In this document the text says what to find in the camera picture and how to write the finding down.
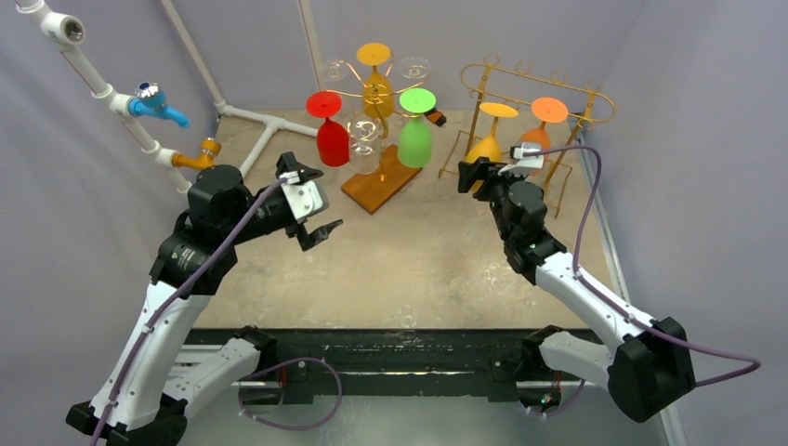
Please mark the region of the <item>yellow plastic goblet back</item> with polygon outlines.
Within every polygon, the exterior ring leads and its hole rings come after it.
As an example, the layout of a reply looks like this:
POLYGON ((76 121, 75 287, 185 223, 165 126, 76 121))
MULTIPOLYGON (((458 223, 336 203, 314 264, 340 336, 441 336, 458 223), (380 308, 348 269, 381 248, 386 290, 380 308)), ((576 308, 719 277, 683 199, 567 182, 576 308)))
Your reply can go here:
POLYGON ((519 115, 519 111, 505 103, 497 102, 482 102, 479 105, 479 110, 493 118, 491 130, 487 136, 470 149, 464 161, 473 162, 479 157, 487 157, 492 162, 501 162, 502 154, 496 136, 499 119, 515 118, 519 115))

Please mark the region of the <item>yellow plastic goblet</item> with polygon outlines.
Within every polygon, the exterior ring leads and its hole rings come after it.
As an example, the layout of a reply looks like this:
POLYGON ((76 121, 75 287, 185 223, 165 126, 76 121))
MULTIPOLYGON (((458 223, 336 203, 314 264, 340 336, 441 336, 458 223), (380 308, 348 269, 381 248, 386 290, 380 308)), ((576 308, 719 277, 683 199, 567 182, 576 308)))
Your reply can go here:
POLYGON ((371 73, 363 82, 362 110, 370 118, 385 121, 395 110, 393 89, 387 73, 381 66, 390 62, 391 51, 381 43, 368 43, 357 51, 361 65, 371 68, 371 73))
POLYGON ((479 110, 493 118, 491 130, 487 136, 470 149, 464 161, 473 162, 479 157, 487 157, 492 162, 501 162, 502 154, 496 136, 499 119, 515 118, 519 115, 519 111, 505 103, 497 102, 482 102, 479 105, 479 110))

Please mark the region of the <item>red plastic goblet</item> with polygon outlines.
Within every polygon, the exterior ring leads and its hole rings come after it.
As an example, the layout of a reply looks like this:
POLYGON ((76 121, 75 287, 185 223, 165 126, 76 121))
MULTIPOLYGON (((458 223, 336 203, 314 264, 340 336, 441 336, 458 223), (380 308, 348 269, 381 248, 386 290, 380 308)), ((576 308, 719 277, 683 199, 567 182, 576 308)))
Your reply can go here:
POLYGON ((327 90, 312 94, 306 110, 313 117, 323 119, 316 134, 316 145, 323 164, 340 167, 349 162, 349 136, 343 125, 334 120, 342 109, 342 99, 327 90))

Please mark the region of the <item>green plastic cup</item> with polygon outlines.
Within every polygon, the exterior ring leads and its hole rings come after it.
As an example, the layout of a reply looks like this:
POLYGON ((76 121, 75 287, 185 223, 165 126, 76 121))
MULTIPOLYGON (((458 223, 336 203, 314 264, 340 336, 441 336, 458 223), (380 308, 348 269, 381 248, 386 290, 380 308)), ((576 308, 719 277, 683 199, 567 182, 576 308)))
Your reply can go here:
POLYGON ((400 95, 401 107, 412 115, 398 142, 398 159, 406 167, 422 168, 431 161, 433 139, 423 115, 436 104, 435 95, 425 88, 412 88, 400 95))

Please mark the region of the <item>gold wire wine glass rack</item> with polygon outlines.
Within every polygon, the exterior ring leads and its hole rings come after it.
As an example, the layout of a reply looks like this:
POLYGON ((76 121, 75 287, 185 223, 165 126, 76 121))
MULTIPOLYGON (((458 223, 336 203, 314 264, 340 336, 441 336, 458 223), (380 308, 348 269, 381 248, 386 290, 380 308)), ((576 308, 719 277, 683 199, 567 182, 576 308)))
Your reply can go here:
POLYGON ((356 174, 341 190, 373 215, 432 161, 427 116, 436 110, 437 99, 424 88, 431 71, 424 58, 396 60, 388 46, 369 43, 357 50, 356 59, 370 69, 367 78, 342 59, 328 61, 322 75, 339 81, 351 74, 361 85, 357 95, 336 91, 340 97, 361 101, 346 125, 351 159, 358 163, 356 174))

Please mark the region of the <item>orange plastic goblet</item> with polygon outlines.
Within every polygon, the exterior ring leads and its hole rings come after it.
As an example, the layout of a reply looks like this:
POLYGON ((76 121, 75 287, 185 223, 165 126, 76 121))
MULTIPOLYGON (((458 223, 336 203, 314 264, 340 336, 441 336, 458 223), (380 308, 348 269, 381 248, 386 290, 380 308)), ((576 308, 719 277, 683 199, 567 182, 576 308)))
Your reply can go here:
POLYGON ((565 121, 569 115, 568 108, 557 98, 542 97, 532 103, 531 111, 540 124, 522 134, 518 144, 539 144, 541 151, 549 150, 552 148, 552 143, 545 127, 547 124, 559 124, 565 121))

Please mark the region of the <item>yellow plastic goblet front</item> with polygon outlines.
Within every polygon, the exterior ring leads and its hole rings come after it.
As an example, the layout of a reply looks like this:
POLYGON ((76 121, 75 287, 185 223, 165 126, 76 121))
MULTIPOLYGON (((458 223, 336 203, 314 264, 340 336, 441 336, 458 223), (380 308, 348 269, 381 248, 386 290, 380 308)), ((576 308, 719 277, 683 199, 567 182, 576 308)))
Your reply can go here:
POLYGON ((361 65, 371 68, 371 73, 363 82, 362 110, 370 118, 385 121, 395 110, 393 89, 387 73, 381 66, 390 62, 391 51, 381 43, 368 43, 357 51, 361 65))

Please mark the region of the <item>gold wall hook rack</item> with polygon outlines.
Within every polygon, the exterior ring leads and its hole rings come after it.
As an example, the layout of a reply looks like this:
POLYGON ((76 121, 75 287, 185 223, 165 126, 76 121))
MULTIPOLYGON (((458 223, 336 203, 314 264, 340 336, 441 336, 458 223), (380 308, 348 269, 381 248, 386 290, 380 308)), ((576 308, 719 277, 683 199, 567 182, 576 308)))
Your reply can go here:
POLYGON ((472 162, 481 155, 491 155, 497 150, 500 158, 508 154, 497 137, 499 123, 503 119, 515 119, 525 109, 537 121, 536 125, 527 128, 519 137, 536 149, 549 150, 558 146, 558 142, 548 135, 549 125, 568 122, 570 135, 564 143, 571 144, 582 131, 604 124, 617 114, 615 102, 603 92, 603 84, 589 79, 578 86, 571 83, 569 75, 563 70, 554 70, 549 75, 536 74, 530 61, 521 60, 513 68, 500 64, 500 57, 488 54, 484 61, 466 65, 460 71, 460 81, 468 90, 468 95, 475 100, 470 127, 459 130, 450 149, 449 155, 439 170, 439 175, 453 174, 449 162, 453 160, 460 143, 465 142, 462 159, 472 162), (546 85, 559 89, 564 94, 582 95, 584 106, 579 111, 571 111, 564 101, 555 96, 530 96, 523 94, 513 96, 494 90, 491 79, 498 74, 517 78, 522 82, 546 85))

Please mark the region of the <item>ribbed clear wine glass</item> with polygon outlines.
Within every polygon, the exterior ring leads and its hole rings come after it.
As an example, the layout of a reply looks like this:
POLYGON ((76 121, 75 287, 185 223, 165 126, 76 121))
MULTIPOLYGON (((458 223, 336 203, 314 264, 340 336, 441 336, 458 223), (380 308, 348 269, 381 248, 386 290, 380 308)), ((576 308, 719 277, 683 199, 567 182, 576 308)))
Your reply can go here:
POLYGON ((408 80, 425 81, 431 72, 431 63, 421 57, 407 57, 397 64, 399 74, 408 80))

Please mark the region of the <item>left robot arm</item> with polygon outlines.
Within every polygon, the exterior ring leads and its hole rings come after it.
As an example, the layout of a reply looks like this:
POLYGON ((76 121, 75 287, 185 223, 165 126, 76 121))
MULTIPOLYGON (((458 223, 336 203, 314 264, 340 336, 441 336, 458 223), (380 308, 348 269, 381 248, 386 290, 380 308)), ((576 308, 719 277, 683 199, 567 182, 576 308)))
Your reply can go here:
POLYGON ((92 443, 175 445, 194 416, 232 383, 270 377, 285 387, 303 361, 281 361, 276 339, 249 325, 185 374, 171 372, 194 323, 237 264, 239 244, 275 232, 303 251, 327 240, 334 223, 306 226, 329 205, 321 176, 291 152, 281 154, 274 181, 259 191, 245 185, 236 166, 202 170, 188 189, 187 208, 158 248, 144 303, 114 369, 91 400, 70 408, 67 425, 92 443))

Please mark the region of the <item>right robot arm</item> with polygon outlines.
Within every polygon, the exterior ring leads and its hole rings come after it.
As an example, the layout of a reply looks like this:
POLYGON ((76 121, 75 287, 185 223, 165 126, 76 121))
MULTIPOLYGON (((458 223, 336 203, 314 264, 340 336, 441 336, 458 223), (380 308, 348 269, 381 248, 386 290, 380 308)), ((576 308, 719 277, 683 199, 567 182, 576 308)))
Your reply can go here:
POLYGON ((590 342, 544 329, 521 354, 528 375, 573 374, 607 390, 620 411, 639 423, 697 387, 684 327, 633 307, 581 268, 545 227, 540 187, 515 174, 513 165, 487 158, 462 162, 458 170, 459 192, 472 192, 490 206, 509 266, 557 298, 598 338, 590 342))

